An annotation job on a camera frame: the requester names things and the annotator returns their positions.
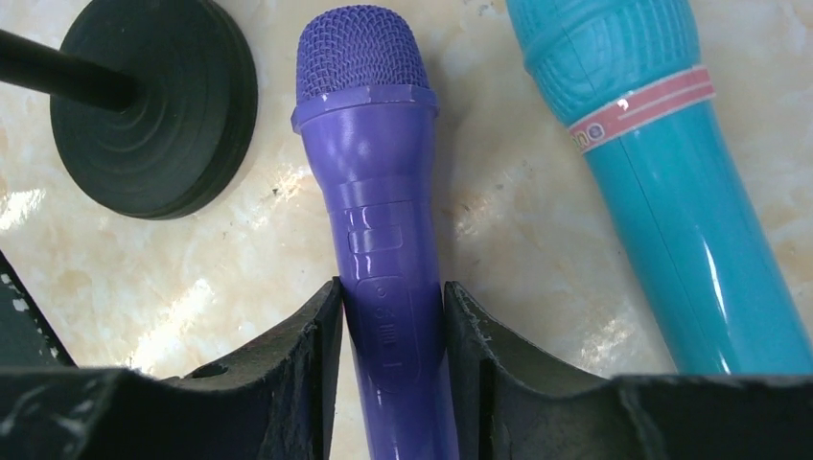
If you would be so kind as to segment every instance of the microphone handle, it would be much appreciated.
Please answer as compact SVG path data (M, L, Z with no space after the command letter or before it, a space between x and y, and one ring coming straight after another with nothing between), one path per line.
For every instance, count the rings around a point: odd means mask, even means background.
M331 220L370 454L457 460L430 212L435 96L354 88L297 112Z
M372 458L450 458L429 201L337 211L331 223Z
M813 372L807 334L711 102L585 158L681 372Z

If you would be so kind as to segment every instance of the purple microphone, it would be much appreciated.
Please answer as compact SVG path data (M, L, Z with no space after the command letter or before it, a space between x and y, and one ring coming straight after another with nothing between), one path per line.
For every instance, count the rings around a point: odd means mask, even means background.
M333 227L367 444L375 460L457 458L430 216L437 98L390 10L305 28L293 130Z

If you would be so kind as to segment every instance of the black pole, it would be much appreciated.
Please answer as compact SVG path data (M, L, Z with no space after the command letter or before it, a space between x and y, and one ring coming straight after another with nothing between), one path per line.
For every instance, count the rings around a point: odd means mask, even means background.
M0 31L0 81L108 110L135 99L132 78Z

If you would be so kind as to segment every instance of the white marble countertop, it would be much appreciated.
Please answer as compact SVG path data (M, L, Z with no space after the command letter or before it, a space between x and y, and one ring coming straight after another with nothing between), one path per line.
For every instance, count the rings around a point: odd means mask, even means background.
M2 3L0 29L58 47L86 0ZM289 116L300 32L346 3L219 3L251 45L260 112L237 179L188 218L124 218L91 201L59 161L48 97L0 84L0 247L79 365L182 375L274 326L337 273ZM523 70L504 0L376 3L409 22L441 99L443 278L587 370L673 370L589 170ZM691 4L719 120L809 330L813 3ZM364 458L346 337L336 417L332 457Z

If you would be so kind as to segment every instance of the teal microphone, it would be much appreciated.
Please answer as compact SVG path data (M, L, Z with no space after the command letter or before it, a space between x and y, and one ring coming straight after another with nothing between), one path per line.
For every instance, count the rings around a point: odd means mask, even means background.
M525 68L590 165L679 371L813 372L717 124L688 2L507 3Z

